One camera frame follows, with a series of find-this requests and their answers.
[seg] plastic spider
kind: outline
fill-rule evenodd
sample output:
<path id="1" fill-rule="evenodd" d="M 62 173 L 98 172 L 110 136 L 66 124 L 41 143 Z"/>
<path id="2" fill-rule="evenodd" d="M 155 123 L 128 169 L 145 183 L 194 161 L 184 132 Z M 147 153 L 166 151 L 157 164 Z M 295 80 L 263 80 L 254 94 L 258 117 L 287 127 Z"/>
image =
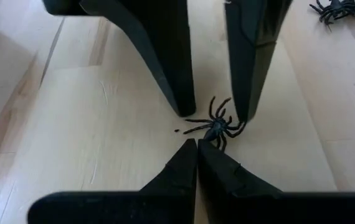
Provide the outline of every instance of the plastic spider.
<path id="1" fill-rule="evenodd" d="M 324 7 L 321 5 L 319 0 L 316 0 L 317 5 L 319 8 L 316 6 L 310 4 L 310 7 L 314 9 L 318 14 L 320 14 L 320 22 L 323 22 L 328 26 L 330 24 L 333 24 L 333 22 L 330 21 L 331 17 L 334 18 L 334 20 L 344 18 L 346 16 L 355 15 L 355 0 L 329 0 L 331 1 L 331 4 L 329 6 Z"/>
<path id="2" fill-rule="evenodd" d="M 228 135 L 228 137 L 230 138 L 235 138 L 237 137 L 239 134 L 241 134 L 241 132 L 244 130 L 245 124 L 246 123 L 239 123 L 236 126 L 230 127 L 229 124 L 232 122 L 232 117 L 229 116 L 229 120 L 226 121 L 223 116 L 226 113 L 226 109 L 222 108 L 226 105 L 227 102 L 229 102 L 231 100 L 231 98 L 228 98 L 226 100 L 223 101 L 223 103 L 218 107 L 218 109 L 216 110 L 215 116 L 212 115 L 212 104 L 214 103 L 215 97 L 213 97 L 211 99 L 211 103 L 209 105 L 209 117 L 211 119 L 186 119 L 186 121 L 188 122 L 193 122 L 193 123 L 208 123 L 193 129 L 190 129 L 188 131 L 183 132 L 183 134 L 189 134 L 193 131 L 197 131 L 197 130 L 201 130 L 201 129 L 206 129 L 206 128 L 210 128 L 210 130 L 208 130 L 205 133 L 204 139 L 207 141 L 213 141 L 216 140 L 217 141 L 217 148 L 220 147 L 220 140 L 223 141 L 223 145 L 222 145 L 222 152 L 224 152 L 226 150 L 226 145 L 227 145 L 227 140 L 226 137 L 224 136 L 224 132 L 226 133 L 226 135 Z"/>

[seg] black spider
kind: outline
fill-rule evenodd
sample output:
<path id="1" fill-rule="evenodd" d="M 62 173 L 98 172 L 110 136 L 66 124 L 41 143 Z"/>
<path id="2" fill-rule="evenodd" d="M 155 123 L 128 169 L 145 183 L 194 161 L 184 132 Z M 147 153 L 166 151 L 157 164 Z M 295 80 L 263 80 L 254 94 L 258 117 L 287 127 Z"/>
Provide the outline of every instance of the black spider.
<path id="1" fill-rule="evenodd" d="M 331 1 L 331 4 L 329 6 L 322 6 L 320 4 L 319 0 L 316 0 L 317 5 L 319 8 L 316 6 L 310 4 L 310 7 L 314 9 L 317 13 L 320 14 L 320 22 L 323 22 L 328 26 L 332 24 L 333 22 L 330 21 L 331 17 L 334 18 L 334 20 L 337 19 L 342 19 L 346 16 L 355 15 L 355 0 L 329 0 Z"/>
<path id="2" fill-rule="evenodd" d="M 225 132 L 226 135 L 228 135 L 228 137 L 235 138 L 239 134 L 241 134 L 241 132 L 244 130 L 244 127 L 245 127 L 246 123 L 241 123 L 240 122 L 238 125 L 236 125 L 234 127 L 230 127 L 229 124 L 233 120 L 232 117 L 229 116 L 229 121 L 225 121 L 225 119 L 223 119 L 223 116 L 226 113 L 226 109 L 223 109 L 221 114 L 219 114 L 220 111 L 222 110 L 222 108 L 226 105 L 227 102 L 229 102 L 231 100 L 231 98 L 228 98 L 228 99 L 224 100 L 223 103 L 216 110 L 215 116 L 212 115 L 212 104 L 214 103 L 214 100 L 215 100 L 215 97 L 212 98 L 211 104 L 209 105 L 209 117 L 211 119 L 186 119 L 186 121 L 188 121 L 188 122 L 208 123 L 208 124 L 205 124 L 205 125 L 190 129 L 188 131 L 183 132 L 183 134 L 189 134 L 189 133 L 191 133 L 193 131 L 210 128 L 210 130 L 208 130 L 205 133 L 204 139 L 207 140 L 207 141 L 213 141 L 213 140 L 216 139 L 216 141 L 217 141 L 217 146 L 216 147 L 217 148 L 220 147 L 220 139 L 222 139 L 222 141 L 223 141 L 222 152 L 224 152 L 226 150 L 227 140 L 226 140 L 226 137 L 223 135 L 223 132 Z M 237 131 L 237 132 L 236 133 L 231 133 L 229 130 Z"/>

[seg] wooden floor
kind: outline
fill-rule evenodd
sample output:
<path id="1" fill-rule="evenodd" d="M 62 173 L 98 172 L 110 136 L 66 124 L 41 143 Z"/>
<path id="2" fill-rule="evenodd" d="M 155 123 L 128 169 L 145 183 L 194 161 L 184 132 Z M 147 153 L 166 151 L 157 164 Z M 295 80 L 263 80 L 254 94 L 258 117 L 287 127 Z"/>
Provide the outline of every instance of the wooden floor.
<path id="1" fill-rule="evenodd" d="M 203 118 L 213 95 L 231 95 L 223 2 L 188 2 Z M 352 191 L 355 18 L 330 32 L 309 2 L 294 1 L 258 113 L 227 154 L 282 190 Z M 191 127 L 114 24 L 0 0 L 0 223 L 23 223 L 59 190 L 140 189 L 187 138 L 174 130 Z M 198 197 L 196 223 L 207 223 Z"/>

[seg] toy spider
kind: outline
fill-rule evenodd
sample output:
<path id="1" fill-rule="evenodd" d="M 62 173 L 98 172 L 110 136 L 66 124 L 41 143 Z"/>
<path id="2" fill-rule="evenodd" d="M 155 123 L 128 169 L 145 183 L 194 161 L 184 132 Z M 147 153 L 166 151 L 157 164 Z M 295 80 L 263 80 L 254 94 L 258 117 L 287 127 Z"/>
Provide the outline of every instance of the toy spider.
<path id="1" fill-rule="evenodd" d="M 188 131 L 183 132 L 183 134 L 189 134 L 193 131 L 197 131 L 197 130 L 201 130 L 201 129 L 206 129 L 206 128 L 210 128 L 210 130 L 208 130 L 205 133 L 204 139 L 207 141 L 213 141 L 216 139 L 217 141 L 217 148 L 220 147 L 220 139 L 222 139 L 223 141 L 223 145 L 222 145 L 222 152 L 224 152 L 226 150 L 226 145 L 227 145 L 227 140 L 226 137 L 224 136 L 223 132 L 226 133 L 226 135 L 228 135 L 228 137 L 230 138 L 235 138 L 237 137 L 239 134 L 241 134 L 241 132 L 244 130 L 244 127 L 246 125 L 246 123 L 239 123 L 238 125 L 234 126 L 234 127 L 230 127 L 229 124 L 232 122 L 232 117 L 229 116 L 229 120 L 226 121 L 225 119 L 223 119 L 223 116 L 226 113 L 226 109 L 222 108 L 226 105 L 227 102 L 229 102 L 231 100 L 231 98 L 228 98 L 226 100 L 223 101 L 223 103 L 218 107 L 218 109 L 216 110 L 215 116 L 212 115 L 212 104 L 214 103 L 215 97 L 213 97 L 211 99 L 211 103 L 209 105 L 209 117 L 211 119 L 186 119 L 186 121 L 188 122 L 193 122 L 193 123 L 208 123 L 193 129 L 190 129 Z"/>
<path id="2" fill-rule="evenodd" d="M 316 6 L 310 4 L 310 7 L 320 14 L 320 22 L 323 22 L 328 26 L 333 22 L 330 21 L 331 17 L 334 20 L 344 18 L 346 16 L 355 15 L 355 0 L 329 0 L 331 4 L 329 6 L 322 6 L 319 0 L 316 0 Z"/>

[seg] light wood surface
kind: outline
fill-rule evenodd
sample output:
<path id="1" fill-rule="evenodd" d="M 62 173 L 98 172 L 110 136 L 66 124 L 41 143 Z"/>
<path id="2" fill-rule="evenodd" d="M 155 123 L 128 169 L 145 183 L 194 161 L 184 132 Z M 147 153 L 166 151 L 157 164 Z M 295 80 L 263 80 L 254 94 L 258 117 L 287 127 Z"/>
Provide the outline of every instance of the light wood surface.
<path id="1" fill-rule="evenodd" d="M 294 0 L 257 115 L 227 154 L 282 190 L 355 190 L 355 20 L 330 33 L 309 2 Z M 223 2 L 188 3 L 193 118 L 206 118 L 212 96 L 231 95 Z M 0 223 L 58 190 L 140 189 L 191 127 L 114 24 L 0 0 Z"/>

